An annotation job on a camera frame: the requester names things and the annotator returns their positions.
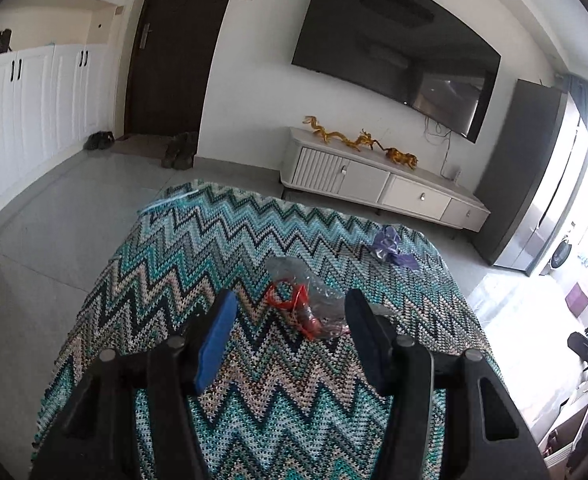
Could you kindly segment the white wall cupboard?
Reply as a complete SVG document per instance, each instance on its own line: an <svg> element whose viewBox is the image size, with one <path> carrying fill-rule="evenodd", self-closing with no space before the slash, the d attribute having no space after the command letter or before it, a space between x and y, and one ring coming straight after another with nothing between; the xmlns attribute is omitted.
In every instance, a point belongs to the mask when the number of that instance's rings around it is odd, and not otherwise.
<svg viewBox="0 0 588 480"><path fill-rule="evenodd" d="M134 0L0 0L0 212L114 125L122 28Z"/></svg>

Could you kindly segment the grey tall cabinet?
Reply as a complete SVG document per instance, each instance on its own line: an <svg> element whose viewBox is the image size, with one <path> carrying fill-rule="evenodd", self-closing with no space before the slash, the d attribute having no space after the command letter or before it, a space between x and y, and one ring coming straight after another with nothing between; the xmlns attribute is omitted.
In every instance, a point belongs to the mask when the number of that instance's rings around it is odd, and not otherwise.
<svg viewBox="0 0 588 480"><path fill-rule="evenodd" d="M588 155L572 96L520 79L476 196L490 214L473 245L492 266L532 274L570 206Z"/></svg>

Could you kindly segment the zigzag knitted table cloth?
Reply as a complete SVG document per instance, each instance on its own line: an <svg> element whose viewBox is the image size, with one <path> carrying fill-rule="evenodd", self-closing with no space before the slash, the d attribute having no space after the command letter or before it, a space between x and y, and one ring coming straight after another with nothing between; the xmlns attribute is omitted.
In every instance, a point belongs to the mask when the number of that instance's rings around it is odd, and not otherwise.
<svg viewBox="0 0 588 480"><path fill-rule="evenodd" d="M312 341L268 304L273 257L301 260L333 289L360 289L398 333L458 356L490 349L445 260L399 226L409 270L376 259L379 223L202 180L168 188L138 214L86 296L36 420L42 442L105 348L153 348L222 288L239 312L213 384L190 402L215 479L367 479L391 408L367 383L352 340Z"/></svg>

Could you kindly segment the purple box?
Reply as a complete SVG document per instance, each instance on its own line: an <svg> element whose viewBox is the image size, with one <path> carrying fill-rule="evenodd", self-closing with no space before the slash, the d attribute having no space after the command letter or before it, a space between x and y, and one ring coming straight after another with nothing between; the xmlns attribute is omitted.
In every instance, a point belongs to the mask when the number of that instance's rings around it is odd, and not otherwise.
<svg viewBox="0 0 588 480"><path fill-rule="evenodd" d="M588 307L588 296L576 283L565 296L565 303L575 318L579 318Z"/></svg>

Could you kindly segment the golden dragon figurine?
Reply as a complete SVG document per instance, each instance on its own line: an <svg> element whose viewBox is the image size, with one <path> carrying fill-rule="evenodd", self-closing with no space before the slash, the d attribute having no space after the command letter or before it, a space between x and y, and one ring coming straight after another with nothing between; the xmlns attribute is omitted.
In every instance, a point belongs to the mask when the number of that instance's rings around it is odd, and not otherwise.
<svg viewBox="0 0 588 480"><path fill-rule="evenodd" d="M366 146L367 148L370 148L370 150L379 148L384 151L383 145L379 143L378 140L374 139L370 132L367 132L364 129L360 131L359 136L357 136L356 139L350 139L348 136L345 136L344 133L339 131L327 130L319 123L318 118L315 116L306 116L303 118L303 124L309 126L312 133L315 136L319 136L325 144L329 144L330 140L337 139L356 151L360 151L361 146Z"/></svg>

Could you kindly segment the white TV cabinet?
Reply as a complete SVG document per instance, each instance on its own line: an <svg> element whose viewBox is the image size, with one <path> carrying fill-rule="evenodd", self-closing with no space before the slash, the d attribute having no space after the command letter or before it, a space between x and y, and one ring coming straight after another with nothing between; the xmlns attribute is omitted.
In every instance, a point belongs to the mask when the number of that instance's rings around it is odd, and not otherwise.
<svg viewBox="0 0 588 480"><path fill-rule="evenodd" d="M394 164L382 152L357 152L336 139L298 128L289 139L280 170L291 190L346 200L413 218L479 231L490 211L470 191L429 171Z"/></svg>

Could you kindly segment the dark shoes on floor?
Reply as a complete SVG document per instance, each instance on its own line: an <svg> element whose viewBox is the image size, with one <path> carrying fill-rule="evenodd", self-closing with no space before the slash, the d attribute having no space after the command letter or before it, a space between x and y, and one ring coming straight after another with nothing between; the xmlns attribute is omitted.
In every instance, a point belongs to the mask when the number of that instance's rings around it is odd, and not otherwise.
<svg viewBox="0 0 588 480"><path fill-rule="evenodd" d="M175 136L127 134L119 139L111 131L99 131L85 140L83 149L88 152L111 150L118 154L156 159L163 168L187 170L193 167L197 145L197 131L182 132Z"/></svg>

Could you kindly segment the golden tiger figurine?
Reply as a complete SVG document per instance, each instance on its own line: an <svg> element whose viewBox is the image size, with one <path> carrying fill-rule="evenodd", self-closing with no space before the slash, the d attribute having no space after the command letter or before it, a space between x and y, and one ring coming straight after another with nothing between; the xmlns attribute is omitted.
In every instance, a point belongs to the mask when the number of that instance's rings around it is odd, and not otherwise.
<svg viewBox="0 0 588 480"><path fill-rule="evenodd" d="M415 155L401 152L397 148L387 148L385 150L385 156L391 162L394 162L394 164L405 165L412 170L417 167L417 163L419 162Z"/></svg>

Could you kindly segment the dark entrance door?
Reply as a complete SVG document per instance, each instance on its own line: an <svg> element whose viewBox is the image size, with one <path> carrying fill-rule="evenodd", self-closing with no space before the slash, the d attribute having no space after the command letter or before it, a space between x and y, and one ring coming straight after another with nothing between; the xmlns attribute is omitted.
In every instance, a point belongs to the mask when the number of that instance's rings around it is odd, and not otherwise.
<svg viewBox="0 0 588 480"><path fill-rule="evenodd" d="M175 136L202 121L229 0L145 0L126 85L126 134Z"/></svg>

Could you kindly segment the clear plastic red trash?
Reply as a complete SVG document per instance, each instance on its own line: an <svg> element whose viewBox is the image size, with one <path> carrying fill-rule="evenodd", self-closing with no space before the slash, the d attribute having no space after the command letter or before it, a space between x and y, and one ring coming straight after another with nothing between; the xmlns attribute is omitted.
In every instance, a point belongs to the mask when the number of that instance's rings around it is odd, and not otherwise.
<svg viewBox="0 0 588 480"><path fill-rule="evenodd" d="M370 302L361 290L344 292L326 284L300 258L272 257L266 269L271 278L267 305L283 311L308 339L345 336L351 326L367 320L374 321L388 340L396 338L390 308Z"/></svg>

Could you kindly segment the wall mounted television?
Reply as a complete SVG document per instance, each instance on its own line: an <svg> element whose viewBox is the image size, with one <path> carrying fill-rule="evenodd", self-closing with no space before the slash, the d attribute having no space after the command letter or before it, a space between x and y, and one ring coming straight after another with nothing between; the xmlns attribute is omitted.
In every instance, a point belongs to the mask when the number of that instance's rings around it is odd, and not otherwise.
<svg viewBox="0 0 588 480"><path fill-rule="evenodd" d="M501 56L433 0L310 0L292 62L476 142Z"/></svg>

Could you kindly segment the black bag on shelf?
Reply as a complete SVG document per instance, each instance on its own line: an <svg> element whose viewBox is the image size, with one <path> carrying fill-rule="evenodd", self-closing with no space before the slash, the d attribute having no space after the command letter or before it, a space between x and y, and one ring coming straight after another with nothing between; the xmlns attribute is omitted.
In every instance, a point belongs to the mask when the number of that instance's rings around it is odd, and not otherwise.
<svg viewBox="0 0 588 480"><path fill-rule="evenodd" d="M12 39L12 31L8 28L0 31L0 54L8 53L12 50L10 47L10 40Z"/></svg>

